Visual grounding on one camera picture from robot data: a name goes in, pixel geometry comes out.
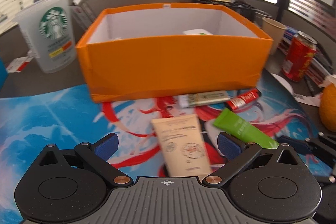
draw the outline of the orange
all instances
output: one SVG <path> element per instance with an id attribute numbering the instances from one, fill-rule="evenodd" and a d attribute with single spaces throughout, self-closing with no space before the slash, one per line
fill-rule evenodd
<path id="1" fill-rule="evenodd" d="M 328 85 L 321 98 L 319 114 L 324 126 L 332 132 L 336 132 L 336 87 Z"/>

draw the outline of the barcode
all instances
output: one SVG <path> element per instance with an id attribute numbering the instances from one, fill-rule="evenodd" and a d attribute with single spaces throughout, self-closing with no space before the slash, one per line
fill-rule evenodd
<path id="1" fill-rule="evenodd" d="M 293 63 L 289 60 L 285 60 L 282 69 L 284 70 L 285 73 L 289 73 L 292 69 Z"/>

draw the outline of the soda can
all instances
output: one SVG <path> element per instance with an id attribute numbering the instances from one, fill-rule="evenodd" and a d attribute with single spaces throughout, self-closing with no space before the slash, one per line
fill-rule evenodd
<path id="1" fill-rule="evenodd" d="M 282 65 L 282 73 L 290 80 L 299 82 L 316 54 L 316 45 L 315 39 L 299 31 L 292 39 Z"/>

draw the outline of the translucent plastic cup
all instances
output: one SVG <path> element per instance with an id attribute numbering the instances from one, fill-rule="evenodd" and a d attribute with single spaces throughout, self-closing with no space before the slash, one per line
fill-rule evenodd
<path id="1" fill-rule="evenodd" d="M 287 27 L 276 20 L 271 18 L 263 17 L 262 19 L 262 29 L 267 33 L 271 38 L 273 38 L 272 48 L 269 51 L 269 54 L 274 54 L 277 50 L 279 43 L 284 36 L 285 30 Z"/>
<path id="2" fill-rule="evenodd" d="M 53 73 L 76 58 L 68 0 L 42 0 L 20 11 L 14 21 L 41 70 Z"/>

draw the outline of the yellow label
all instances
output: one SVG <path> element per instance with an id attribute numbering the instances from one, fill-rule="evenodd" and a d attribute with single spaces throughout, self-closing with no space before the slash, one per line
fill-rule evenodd
<path id="1" fill-rule="evenodd" d="M 59 48 L 58 50 L 56 50 L 56 51 L 54 51 L 54 52 L 51 52 L 51 53 L 49 54 L 49 56 L 50 56 L 51 58 L 53 58 L 53 57 L 59 55 L 59 54 L 62 53 L 62 52 L 63 52 L 63 48 Z"/>

